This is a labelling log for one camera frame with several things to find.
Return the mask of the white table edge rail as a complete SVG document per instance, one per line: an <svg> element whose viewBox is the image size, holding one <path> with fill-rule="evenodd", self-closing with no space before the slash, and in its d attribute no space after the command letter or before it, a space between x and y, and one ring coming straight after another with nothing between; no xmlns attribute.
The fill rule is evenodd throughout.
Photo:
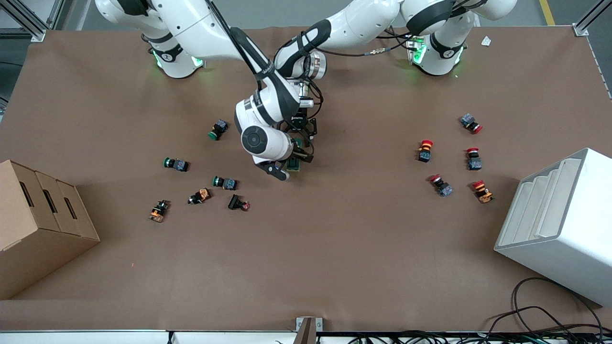
<svg viewBox="0 0 612 344"><path fill-rule="evenodd" d="M24 331L0 332L0 344L293 344L291 332Z"/></svg>

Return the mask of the green load switch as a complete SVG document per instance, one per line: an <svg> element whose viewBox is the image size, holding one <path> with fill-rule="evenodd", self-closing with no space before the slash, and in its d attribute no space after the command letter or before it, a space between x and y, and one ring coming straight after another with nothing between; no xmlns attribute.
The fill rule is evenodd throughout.
<svg viewBox="0 0 612 344"><path fill-rule="evenodd" d="M297 145L298 148L300 148L300 149L303 148L302 139L294 138L293 141ZM301 159L297 158L295 155L291 155L291 157L288 159L288 161L287 161L287 163L285 165L286 170L289 171L289 172L299 172L300 171L300 163L301 163Z"/></svg>

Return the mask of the aluminium frame profile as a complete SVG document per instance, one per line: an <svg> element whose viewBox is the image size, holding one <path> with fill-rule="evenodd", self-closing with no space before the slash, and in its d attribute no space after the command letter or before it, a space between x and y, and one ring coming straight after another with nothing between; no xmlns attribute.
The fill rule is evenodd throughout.
<svg viewBox="0 0 612 344"><path fill-rule="evenodd" d="M596 0L578 22L573 22L572 29L575 36L588 36L588 27L611 7L612 0Z"/></svg>
<svg viewBox="0 0 612 344"><path fill-rule="evenodd" d="M67 0L0 0L0 39L43 42L46 31L59 28Z"/></svg>

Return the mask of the grey metal table bracket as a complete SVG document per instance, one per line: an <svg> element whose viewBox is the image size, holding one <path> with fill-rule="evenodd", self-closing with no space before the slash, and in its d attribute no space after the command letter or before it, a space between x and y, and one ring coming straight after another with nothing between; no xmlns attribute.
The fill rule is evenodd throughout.
<svg viewBox="0 0 612 344"><path fill-rule="evenodd" d="M323 318L304 316L295 320L296 336L293 344L321 344L317 333L323 331Z"/></svg>

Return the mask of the white stepped storage bin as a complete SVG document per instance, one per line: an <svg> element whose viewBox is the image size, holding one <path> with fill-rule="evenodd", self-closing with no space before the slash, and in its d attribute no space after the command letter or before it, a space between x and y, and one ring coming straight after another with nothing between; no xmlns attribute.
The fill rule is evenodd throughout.
<svg viewBox="0 0 612 344"><path fill-rule="evenodd" d="M612 158L584 148L522 179L494 250L612 308Z"/></svg>

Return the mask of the brown cardboard box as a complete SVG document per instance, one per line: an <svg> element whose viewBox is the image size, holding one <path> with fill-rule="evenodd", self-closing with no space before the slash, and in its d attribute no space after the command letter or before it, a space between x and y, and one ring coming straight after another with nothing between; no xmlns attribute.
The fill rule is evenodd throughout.
<svg viewBox="0 0 612 344"><path fill-rule="evenodd" d="M100 237L74 185L0 163L0 301L65 266Z"/></svg>

